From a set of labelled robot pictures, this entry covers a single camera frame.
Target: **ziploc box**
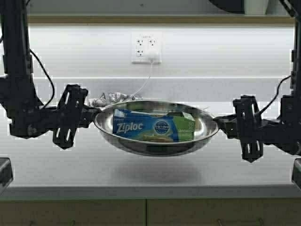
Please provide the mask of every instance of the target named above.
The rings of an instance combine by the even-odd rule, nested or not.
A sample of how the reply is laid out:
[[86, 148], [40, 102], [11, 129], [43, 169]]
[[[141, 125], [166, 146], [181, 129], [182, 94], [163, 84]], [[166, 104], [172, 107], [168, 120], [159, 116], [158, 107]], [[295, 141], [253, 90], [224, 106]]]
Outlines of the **ziploc box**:
[[182, 142], [194, 138], [195, 120], [191, 114], [172, 112], [166, 115], [116, 109], [113, 134], [148, 142]]

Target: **wall outlet cover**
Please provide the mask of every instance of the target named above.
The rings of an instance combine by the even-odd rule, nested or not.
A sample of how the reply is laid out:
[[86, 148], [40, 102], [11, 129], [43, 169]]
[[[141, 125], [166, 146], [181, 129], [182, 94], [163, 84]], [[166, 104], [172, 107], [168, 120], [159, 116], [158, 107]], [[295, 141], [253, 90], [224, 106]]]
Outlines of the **wall outlet cover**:
[[162, 32], [132, 32], [132, 63], [149, 64], [148, 53], [157, 53], [154, 63], [162, 63]]

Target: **countertop edge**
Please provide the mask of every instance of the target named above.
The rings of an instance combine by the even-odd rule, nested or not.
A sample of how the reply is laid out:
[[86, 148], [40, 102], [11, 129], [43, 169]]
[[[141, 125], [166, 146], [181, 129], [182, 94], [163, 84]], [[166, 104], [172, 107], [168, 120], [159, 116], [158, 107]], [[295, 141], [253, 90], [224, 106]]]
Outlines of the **countertop edge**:
[[0, 201], [301, 198], [294, 185], [215, 187], [9, 187]]

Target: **shelf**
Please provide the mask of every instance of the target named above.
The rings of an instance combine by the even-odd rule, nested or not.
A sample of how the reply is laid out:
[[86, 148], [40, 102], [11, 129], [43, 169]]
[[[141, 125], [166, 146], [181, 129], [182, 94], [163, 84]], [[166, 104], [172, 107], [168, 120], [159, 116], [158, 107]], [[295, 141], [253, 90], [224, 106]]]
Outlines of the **shelf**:
[[31, 24], [294, 24], [286, 16], [29, 16]]

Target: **stainless steel pan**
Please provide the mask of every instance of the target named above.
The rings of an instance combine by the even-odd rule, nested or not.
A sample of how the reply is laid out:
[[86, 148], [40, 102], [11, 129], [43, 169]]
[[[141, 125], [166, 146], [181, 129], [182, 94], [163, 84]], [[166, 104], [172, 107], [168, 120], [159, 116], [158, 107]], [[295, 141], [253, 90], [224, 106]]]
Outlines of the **stainless steel pan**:
[[[196, 121], [194, 140], [177, 143], [153, 143], [119, 137], [112, 134], [115, 109], [147, 113], [190, 113]], [[95, 125], [101, 131], [103, 137], [118, 148], [140, 155], [164, 157], [191, 153], [206, 145], [218, 131], [218, 126], [212, 119], [213, 116], [210, 113], [184, 104], [161, 101], [132, 101], [110, 105], [102, 109], [102, 112], [95, 118]]]

